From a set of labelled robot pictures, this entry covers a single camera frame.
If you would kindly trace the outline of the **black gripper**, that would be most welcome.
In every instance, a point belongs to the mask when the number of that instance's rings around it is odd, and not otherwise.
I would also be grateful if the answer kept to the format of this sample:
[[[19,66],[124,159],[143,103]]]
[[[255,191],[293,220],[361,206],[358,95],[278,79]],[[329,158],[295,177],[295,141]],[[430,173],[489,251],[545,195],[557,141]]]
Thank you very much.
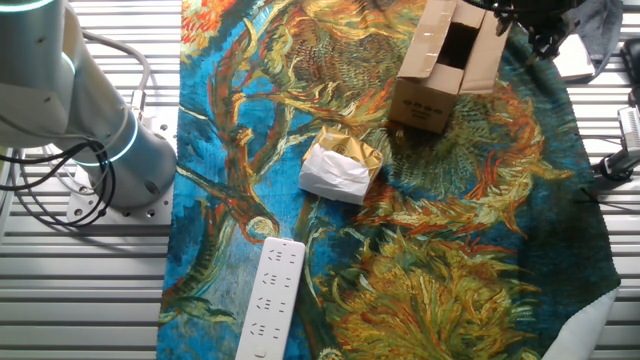
[[[533,24],[535,26],[528,28],[528,40],[533,54],[540,59],[554,59],[568,35],[568,24],[557,19],[584,2],[585,0],[495,0],[492,2],[492,9],[496,11],[494,16],[498,21],[496,35],[502,36],[514,21]]]

